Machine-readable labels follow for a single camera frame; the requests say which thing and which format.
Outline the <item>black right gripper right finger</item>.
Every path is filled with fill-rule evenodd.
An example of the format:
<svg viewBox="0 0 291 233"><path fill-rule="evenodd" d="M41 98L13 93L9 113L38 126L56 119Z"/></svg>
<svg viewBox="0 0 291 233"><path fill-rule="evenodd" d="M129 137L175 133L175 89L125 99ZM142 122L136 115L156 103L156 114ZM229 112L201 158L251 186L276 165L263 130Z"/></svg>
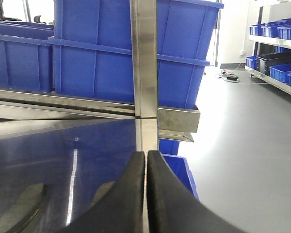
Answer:
<svg viewBox="0 0 291 233"><path fill-rule="evenodd" d="M157 150L147 156L147 204L152 233L242 232L198 201Z"/></svg>

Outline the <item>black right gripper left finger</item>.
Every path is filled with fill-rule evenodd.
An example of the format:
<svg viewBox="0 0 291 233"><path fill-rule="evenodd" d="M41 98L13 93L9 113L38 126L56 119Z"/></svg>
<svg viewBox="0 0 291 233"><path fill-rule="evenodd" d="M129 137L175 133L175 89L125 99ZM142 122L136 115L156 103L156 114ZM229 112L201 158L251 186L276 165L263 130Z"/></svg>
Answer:
<svg viewBox="0 0 291 233"><path fill-rule="evenodd" d="M88 211L60 233L141 233L145 154L134 152L120 178Z"/></svg>

